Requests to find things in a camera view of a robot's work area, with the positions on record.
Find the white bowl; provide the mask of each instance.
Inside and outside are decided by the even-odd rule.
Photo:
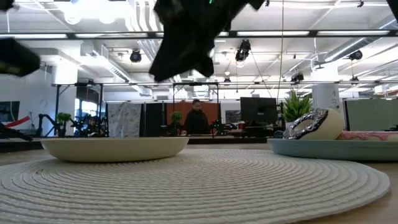
[[[41,139],[51,156],[72,162],[130,162],[174,156],[189,138]]]

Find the green plant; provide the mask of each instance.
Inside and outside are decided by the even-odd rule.
[[[174,111],[171,115],[172,123],[179,123],[182,119],[182,113],[180,111]]]
[[[57,114],[57,122],[67,122],[72,118],[72,116],[68,113],[59,113]]]
[[[285,100],[284,112],[282,113],[285,122],[293,122],[311,111],[312,102],[308,95],[301,98],[296,95],[296,92],[292,91],[291,97],[286,98]]]

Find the potted plant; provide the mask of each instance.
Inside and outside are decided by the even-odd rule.
[[[180,111],[174,111],[171,114],[171,120],[172,120],[172,126],[173,126],[173,131],[172,131],[172,135],[173,136],[177,136],[177,129],[181,128],[182,125],[180,124],[180,121],[182,119],[182,112]]]
[[[67,132],[67,122],[70,121],[72,116],[68,113],[57,114],[57,123],[60,124],[62,128],[58,132],[58,137],[64,138]]]
[[[286,126],[290,126],[296,119],[309,113],[312,109],[312,102],[310,96],[299,97],[296,92],[292,91],[290,98],[285,99],[282,117],[285,120]]]

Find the white rope placemat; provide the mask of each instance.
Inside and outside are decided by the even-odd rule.
[[[156,161],[0,167],[0,223],[291,223],[382,197],[386,174],[260,150],[184,150]]]

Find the orange wall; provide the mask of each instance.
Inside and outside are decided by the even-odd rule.
[[[218,119],[218,109],[217,109],[216,103],[202,102],[201,109],[206,114],[209,124],[212,124],[214,121],[216,121]],[[182,120],[181,120],[180,124],[184,125],[185,118],[187,117],[188,112],[190,110],[192,110],[192,102],[181,101],[181,102],[175,103],[174,110],[182,112]],[[171,123],[170,116],[174,110],[173,110],[173,104],[167,103],[167,124]]]

